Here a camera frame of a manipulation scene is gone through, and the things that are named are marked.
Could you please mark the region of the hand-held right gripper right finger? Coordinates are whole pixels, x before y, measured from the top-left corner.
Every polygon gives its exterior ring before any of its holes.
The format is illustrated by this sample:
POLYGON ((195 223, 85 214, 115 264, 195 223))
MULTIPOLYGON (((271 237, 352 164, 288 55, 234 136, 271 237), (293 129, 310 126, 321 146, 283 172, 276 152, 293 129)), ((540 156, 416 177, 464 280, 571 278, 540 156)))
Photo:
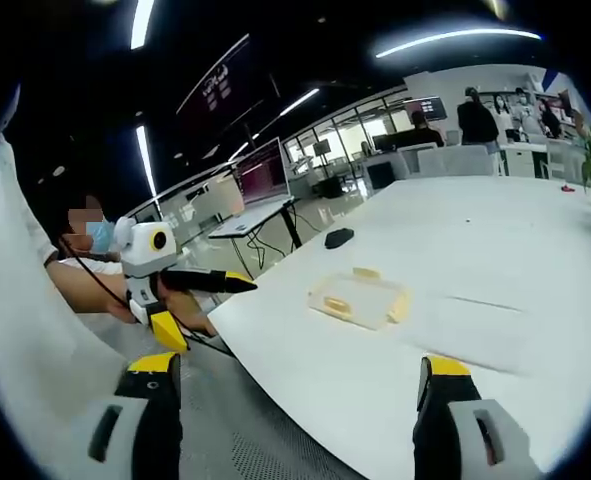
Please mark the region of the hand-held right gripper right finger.
POLYGON ((413 428, 416 479, 541 479, 530 439, 494 399, 480 395, 468 368, 422 358, 413 428))

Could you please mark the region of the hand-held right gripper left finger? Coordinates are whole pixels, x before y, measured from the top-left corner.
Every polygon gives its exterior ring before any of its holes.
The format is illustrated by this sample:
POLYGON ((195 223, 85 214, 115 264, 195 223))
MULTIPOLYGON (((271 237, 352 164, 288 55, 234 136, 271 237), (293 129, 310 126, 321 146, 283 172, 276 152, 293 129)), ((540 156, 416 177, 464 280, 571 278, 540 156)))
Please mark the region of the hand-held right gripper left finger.
POLYGON ((177 479, 180 409, 180 355, 168 352, 133 362, 112 394, 74 420, 70 477, 177 479))

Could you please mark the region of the person's left hand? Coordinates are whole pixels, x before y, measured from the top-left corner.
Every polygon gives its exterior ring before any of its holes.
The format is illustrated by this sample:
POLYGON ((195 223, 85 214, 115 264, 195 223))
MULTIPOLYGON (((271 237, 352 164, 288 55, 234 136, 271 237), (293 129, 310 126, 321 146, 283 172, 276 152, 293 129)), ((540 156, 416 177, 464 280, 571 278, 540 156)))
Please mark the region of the person's left hand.
POLYGON ((214 337, 218 334, 192 294, 169 291, 164 300, 168 310, 186 329, 214 337))

